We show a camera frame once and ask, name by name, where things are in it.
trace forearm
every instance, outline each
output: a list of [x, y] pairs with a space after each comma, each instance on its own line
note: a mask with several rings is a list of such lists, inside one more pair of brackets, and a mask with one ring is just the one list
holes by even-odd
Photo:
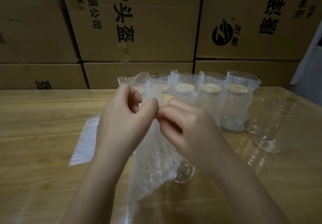
[[237, 157], [226, 162], [223, 174], [212, 178], [227, 198], [236, 223], [289, 223], [245, 162]]
[[108, 223], [113, 209], [115, 187], [123, 165], [114, 160], [92, 160], [82, 183], [66, 210], [62, 224]]

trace left hand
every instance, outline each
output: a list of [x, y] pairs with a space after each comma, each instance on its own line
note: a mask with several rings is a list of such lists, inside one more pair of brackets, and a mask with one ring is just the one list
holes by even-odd
[[142, 97], [134, 88], [122, 84], [100, 116], [94, 158], [112, 157], [126, 164], [147, 134], [158, 110], [158, 100], [139, 104]]

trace stacked cardboard boxes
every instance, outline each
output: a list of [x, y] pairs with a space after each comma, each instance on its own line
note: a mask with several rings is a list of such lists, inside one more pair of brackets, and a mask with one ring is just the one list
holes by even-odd
[[203, 0], [195, 72], [247, 71], [287, 86], [321, 17], [322, 0]]
[[144, 71], [192, 72], [200, 0], [65, 1], [91, 88]]
[[1, 0], [0, 89], [87, 88], [63, 0]]

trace table surface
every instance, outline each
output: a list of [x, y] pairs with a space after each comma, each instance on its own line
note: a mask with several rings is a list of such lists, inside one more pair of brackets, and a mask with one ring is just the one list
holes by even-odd
[[[299, 110], [285, 121], [287, 147], [268, 153], [252, 134], [225, 131], [291, 223], [322, 222], [322, 107], [268, 87]], [[88, 118], [115, 90], [0, 91], [0, 223], [59, 223], [88, 164], [68, 167]], [[117, 185], [111, 223], [125, 223], [130, 158]], [[166, 183], [144, 198], [134, 223], [233, 223], [227, 202], [207, 176]]]

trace black logo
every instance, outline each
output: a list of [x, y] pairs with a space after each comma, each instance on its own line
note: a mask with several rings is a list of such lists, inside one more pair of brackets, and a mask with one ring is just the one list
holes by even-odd
[[216, 45], [223, 46], [229, 43], [233, 33], [234, 30], [232, 29], [232, 26], [223, 19], [223, 23], [220, 24], [219, 30], [217, 26], [212, 32], [212, 40]]

